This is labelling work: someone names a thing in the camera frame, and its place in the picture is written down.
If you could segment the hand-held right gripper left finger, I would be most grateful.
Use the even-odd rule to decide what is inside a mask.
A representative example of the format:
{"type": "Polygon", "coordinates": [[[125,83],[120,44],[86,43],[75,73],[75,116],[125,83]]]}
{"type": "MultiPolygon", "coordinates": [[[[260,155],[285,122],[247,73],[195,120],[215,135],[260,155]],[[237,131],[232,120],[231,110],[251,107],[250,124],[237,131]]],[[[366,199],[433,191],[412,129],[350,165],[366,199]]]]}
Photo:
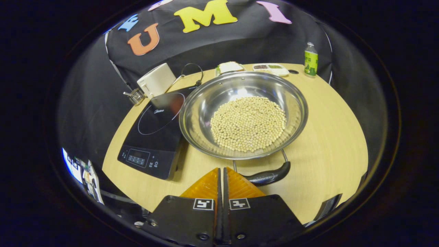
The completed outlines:
{"type": "Polygon", "coordinates": [[[215,168],[180,196],[165,196],[141,229],[182,247],[212,247],[222,235],[221,209],[221,171],[215,168]]]}

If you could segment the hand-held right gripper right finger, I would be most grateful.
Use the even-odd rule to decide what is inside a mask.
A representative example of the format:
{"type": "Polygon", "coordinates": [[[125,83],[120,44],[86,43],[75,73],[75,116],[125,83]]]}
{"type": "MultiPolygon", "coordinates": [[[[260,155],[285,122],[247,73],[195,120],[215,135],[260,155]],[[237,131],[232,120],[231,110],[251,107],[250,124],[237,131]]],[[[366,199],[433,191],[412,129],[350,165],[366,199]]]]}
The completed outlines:
{"type": "Polygon", "coordinates": [[[273,247],[305,227],[279,195],[265,195],[231,168],[223,170],[223,243],[227,247],[273,247]]]}

